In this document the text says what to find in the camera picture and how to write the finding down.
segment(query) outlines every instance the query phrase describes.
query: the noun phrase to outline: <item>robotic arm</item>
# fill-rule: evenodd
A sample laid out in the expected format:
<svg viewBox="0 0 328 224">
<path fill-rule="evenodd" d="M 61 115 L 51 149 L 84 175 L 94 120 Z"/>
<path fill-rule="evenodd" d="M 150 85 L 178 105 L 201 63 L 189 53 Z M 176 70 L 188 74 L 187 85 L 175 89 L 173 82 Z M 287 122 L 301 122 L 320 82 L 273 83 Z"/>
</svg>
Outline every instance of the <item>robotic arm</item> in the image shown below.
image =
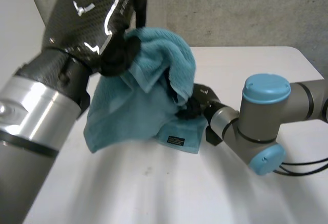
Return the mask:
<svg viewBox="0 0 328 224">
<path fill-rule="evenodd" d="M 328 122 L 326 80 L 289 83 L 278 75 L 249 77 L 242 91 L 240 113 L 220 103 L 206 86 L 195 85 L 195 98 L 209 122 L 206 139 L 224 142 L 258 175 L 277 169 L 285 151 L 276 143 L 281 124 L 320 119 Z"/>
<path fill-rule="evenodd" d="M 42 52 L 0 92 L 0 222 L 21 223 L 64 141 L 88 108 L 89 77 L 127 70 L 140 40 L 124 39 L 147 0 L 57 0 Z"/>
</svg>

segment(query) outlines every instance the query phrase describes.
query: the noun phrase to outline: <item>carbon fiber cover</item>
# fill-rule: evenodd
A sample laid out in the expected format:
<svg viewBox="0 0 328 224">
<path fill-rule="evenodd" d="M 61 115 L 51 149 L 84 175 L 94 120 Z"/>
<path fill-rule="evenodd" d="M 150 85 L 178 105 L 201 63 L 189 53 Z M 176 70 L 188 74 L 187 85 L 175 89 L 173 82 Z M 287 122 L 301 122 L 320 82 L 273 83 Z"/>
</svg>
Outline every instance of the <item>carbon fiber cover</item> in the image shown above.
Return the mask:
<svg viewBox="0 0 328 224">
<path fill-rule="evenodd" d="M 57 48 L 99 71 L 101 55 L 115 34 L 129 27 L 134 0 L 57 0 L 43 48 Z"/>
</svg>

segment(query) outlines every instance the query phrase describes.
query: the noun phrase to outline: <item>towel label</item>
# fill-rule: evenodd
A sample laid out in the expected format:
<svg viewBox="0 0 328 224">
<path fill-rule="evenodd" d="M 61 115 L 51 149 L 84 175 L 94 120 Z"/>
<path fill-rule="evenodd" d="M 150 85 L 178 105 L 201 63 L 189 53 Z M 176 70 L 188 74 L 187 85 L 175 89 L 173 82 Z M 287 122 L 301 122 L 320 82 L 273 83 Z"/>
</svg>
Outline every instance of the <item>towel label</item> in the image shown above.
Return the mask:
<svg viewBox="0 0 328 224">
<path fill-rule="evenodd" d="M 174 137 L 174 136 L 169 136 L 168 143 L 174 144 L 177 146 L 183 146 L 185 144 L 185 139 L 179 138 L 179 137 Z"/>
</svg>

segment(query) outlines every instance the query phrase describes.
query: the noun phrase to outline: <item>blue towel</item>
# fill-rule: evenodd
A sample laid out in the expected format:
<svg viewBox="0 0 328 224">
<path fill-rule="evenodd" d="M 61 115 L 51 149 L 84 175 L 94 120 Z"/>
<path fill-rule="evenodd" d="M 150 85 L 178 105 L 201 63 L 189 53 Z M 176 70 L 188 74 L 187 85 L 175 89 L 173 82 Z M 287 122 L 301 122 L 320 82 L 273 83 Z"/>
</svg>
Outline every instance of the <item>blue towel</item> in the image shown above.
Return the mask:
<svg viewBox="0 0 328 224">
<path fill-rule="evenodd" d="M 206 119 L 175 116 L 193 92 L 196 66 L 188 44 L 158 28 L 136 29 L 127 34 L 131 36 L 141 40 L 132 67 L 122 76 L 102 76 L 95 90 L 84 129 L 90 151 L 127 139 L 154 137 L 163 145 L 198 153 Z M 172 88 L 165 78 L 167 71 Z"/>
</svg>

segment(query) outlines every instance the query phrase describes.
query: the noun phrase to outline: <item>light blue end cap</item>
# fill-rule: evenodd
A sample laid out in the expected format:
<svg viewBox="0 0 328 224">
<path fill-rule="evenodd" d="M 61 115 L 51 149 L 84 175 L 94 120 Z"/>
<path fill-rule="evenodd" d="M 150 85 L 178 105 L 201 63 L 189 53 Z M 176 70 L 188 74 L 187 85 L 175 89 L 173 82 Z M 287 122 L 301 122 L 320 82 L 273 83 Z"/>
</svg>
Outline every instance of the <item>light blue end cap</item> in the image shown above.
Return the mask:
<svg viewBox="0 0 328 224">
<path fill-rule="evenodd" d="M 291 85 L 285 78 L 275 74 L 255 74 L 249 77 L 242 96 L 249 102 L 268 105 L 285 100 L 291 93 Z"/>
<path fill-rule="evenodd" d="M 285 159 L 284 148 L 275 144 L 258 153 L 251 160 L 249 166 L 258 175 L 264 175 L 277 169 Z"/>
</svg>

